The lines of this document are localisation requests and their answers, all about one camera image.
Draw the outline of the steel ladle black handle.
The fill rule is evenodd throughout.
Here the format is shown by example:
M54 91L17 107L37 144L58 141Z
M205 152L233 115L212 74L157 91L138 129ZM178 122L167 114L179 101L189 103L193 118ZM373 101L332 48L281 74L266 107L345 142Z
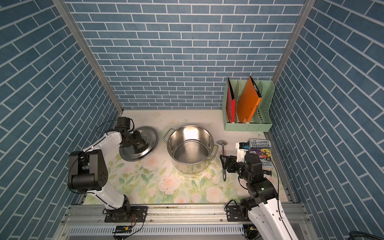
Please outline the steel ladle black handle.
M222 155L225 155L225 145L227 145L228 143L224 140L218 140L217 144L222 147ZM223 181L225 182L227 180L227 172L222 171L222 173L223 173Z

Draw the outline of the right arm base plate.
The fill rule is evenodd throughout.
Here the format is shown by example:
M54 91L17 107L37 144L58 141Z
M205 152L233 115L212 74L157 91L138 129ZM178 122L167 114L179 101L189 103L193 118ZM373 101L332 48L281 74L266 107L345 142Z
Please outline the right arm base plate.
M241 209L235 205L225 207L226 217L228 222L249 222L248 218L244 218Z

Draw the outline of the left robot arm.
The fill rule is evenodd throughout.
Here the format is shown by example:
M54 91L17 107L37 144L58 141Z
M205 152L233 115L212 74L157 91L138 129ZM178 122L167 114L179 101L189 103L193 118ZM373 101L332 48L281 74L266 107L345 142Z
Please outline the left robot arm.
M99 199L105 206L106 222L127 222L133 217L128 197L119 193L109 183L105 161L105 156L120 145L123 139L122 131L110 131L87 149L74 151L69 155L69 190Z

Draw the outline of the stainless steel pot lid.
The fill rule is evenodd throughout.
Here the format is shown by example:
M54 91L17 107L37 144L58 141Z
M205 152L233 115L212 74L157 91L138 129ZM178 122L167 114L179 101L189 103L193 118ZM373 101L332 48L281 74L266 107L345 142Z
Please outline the stainless steel pot lid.
M157 147L159 134L153 127L143 126L137 128L141 134L141 142L128 148L120 148L119 154L127 162L136 162L149 156Z

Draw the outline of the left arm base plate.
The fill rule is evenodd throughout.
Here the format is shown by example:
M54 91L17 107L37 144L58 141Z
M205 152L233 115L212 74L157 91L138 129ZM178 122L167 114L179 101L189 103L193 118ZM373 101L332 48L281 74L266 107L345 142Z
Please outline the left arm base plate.
M122 206L116 210L103 210L105 223L144 223L147 212L147 206Z

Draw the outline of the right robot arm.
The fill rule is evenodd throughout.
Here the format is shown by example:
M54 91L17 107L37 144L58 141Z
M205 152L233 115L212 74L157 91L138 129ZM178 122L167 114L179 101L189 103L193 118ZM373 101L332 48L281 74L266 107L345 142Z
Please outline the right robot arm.
M264 240L297 240L292 225L283 211L278 192L264 177L262 162L257 154L246 153L245 160L221 155L223 170L236 173L246 181L250 196L240 200L242 218L250 220Z

